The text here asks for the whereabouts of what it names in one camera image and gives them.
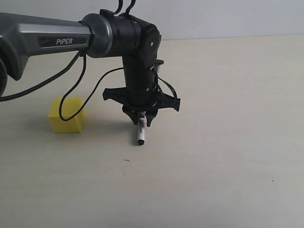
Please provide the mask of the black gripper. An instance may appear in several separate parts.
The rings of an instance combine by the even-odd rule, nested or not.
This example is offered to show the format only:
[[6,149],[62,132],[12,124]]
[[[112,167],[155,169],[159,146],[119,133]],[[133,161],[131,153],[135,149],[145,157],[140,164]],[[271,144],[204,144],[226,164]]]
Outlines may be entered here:
[[150,127],[157,116],[157,110],[172,108],[180,109],[180,99],[167,94],[161,94],[156,90],[151,92],[141,91],[132,93],[126,87],[106,88],[103,92],[104,100],[114,100],[122,105],[122,111],[130,117],[134,125],[139,122],[139,112],[145,112],[146,125]]

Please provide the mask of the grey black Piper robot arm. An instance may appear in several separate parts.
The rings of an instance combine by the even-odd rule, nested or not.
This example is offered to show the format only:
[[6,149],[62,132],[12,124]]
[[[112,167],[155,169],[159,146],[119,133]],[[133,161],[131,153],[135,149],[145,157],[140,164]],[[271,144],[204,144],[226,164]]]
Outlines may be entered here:
[[0,15],[0,90],[9,77],[20,80],[31,56],[76,52],[76,57],[121,57],[125,87],[107,88],[104,100],[114,100],[134,124],[141,115],[151,125],[158,110],[179,110],[175,91],[159,86],[157,58],[161,34],[154,24],[129,13],[102,9],[81,21],[68,21],[12,13]]

